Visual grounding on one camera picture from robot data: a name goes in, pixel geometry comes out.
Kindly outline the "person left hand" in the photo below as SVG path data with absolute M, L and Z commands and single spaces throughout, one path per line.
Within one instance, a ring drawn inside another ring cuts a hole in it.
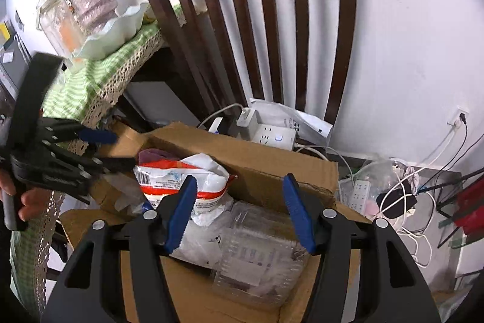
M 1 190 L 9 196 L 16 195 L 16 188 L 10 176 L 1 170 Z M 29 221 L 40 216 L 48 206 L 51 191 L 41 188 L 32 188 L 21 195 L 22 207 L 19 210 L 19 218 Z

